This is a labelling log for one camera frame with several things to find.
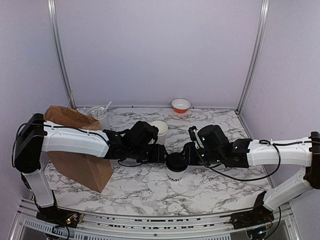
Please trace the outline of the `black coffee cup lid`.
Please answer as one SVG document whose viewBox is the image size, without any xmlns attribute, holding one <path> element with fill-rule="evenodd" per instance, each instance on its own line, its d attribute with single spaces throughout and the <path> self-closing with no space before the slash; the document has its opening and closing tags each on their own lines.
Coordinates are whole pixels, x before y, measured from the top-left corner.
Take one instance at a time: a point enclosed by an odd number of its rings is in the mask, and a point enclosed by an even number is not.
<svg viewBox="0 0 320 240">
<path fill-rule="evenodd" d="M 174 152 L 168 155 L 165 161 L 166 167 L 173 172 L 183 172 L 187 169 L 188 164 L 185 162 L 183 155 Z"/>
</svg>

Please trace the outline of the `white paper cups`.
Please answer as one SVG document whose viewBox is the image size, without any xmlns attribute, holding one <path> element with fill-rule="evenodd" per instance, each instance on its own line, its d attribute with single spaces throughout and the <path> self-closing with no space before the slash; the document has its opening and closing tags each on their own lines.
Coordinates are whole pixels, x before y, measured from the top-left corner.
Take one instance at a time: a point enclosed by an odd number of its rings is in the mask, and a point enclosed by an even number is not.
<svg viewBox="0 0 320 240">
<path fill-rule="evenodd" d="M 150 123 L 151 126 L 154 126 L 158 129 L 157 133 L 157 141 L 156 144 L 164 145 L 167 133 L 168 133 L 168 125 L 164 121 L 156 120 Z"/>
</svg>

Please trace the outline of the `single white paper cup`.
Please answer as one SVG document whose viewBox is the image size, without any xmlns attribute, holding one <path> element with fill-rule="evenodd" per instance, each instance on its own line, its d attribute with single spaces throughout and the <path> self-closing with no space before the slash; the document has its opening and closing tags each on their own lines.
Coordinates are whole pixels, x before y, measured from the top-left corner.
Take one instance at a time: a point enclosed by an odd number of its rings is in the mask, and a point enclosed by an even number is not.
<svg viewBox="0 0 320 240">
<path fill-rule="evenodd" d="M 179 182 L 183 176 L 184 176 L 185 171 L 173 171 L 170 170 L 169 168 L 167 169 L 167 179 L 171 182 Z"/>
</svg>

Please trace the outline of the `brown paper bag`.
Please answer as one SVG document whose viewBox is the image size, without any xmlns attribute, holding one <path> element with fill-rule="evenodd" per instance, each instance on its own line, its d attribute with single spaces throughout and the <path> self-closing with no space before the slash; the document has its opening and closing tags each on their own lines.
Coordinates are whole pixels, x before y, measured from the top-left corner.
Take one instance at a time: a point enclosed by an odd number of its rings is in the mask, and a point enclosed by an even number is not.
<svg viewBox="0 0 320 240">
<path fill-rule="evenodd" d="M 51 105 L 46 110 L 44 119 L 58 125 L 84 130 L 102 129 L 97 119 L 65 106 Z M 50 151 L 47 155 L 60 174 L 98 193 L 104 190 L 113 174 L 108 159 L 63 151 Z"/>
</svg>

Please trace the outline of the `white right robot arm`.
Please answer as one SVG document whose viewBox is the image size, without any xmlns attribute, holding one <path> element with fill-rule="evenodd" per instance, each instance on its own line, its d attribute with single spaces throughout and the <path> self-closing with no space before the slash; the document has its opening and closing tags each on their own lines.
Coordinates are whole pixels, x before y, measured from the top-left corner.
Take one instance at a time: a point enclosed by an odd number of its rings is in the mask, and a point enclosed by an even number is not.
<svg viewBox="0 0 320 240">
<path fill-rule="evenodd" d="M 226 168 L 249 168 L 258 165 L 298 165 L 300 170 L 277 187 L 258 195 L 247 219 L 258 224 L 282 204 L 301 194 L 320 188 L 320 134 L 296 140 L 257 140 L 240 138 L 229 142 L 224 134 L 212 131 L 199 136 L 200 146 L 193 140 L 181 152 L 189 166 L 222 164 Z"/>
</svg>

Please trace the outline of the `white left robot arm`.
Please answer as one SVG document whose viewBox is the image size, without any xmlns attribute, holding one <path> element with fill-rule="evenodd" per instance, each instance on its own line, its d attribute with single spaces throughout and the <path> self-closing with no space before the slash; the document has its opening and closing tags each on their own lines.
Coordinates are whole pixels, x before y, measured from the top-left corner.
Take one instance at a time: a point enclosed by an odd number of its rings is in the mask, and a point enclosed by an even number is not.
<svg viewBox="0 0 320 240">
<path fill-rule="evenodd" d="M 11 164 L 26 180 L 39 210 L 51 222 L 58 223 L 64 215 L 42 171 L 43 152 L 86 154 L 118 161 L 133 159 L 138 164 L 163 163 L 168 153 L 164 145 L 157 143 L 158 133 L 157 127 L 145 121 L 123 131 L 86 130 L 44 120 L 43 114 L 36 113 L 15 134 Z"/>
</svg>

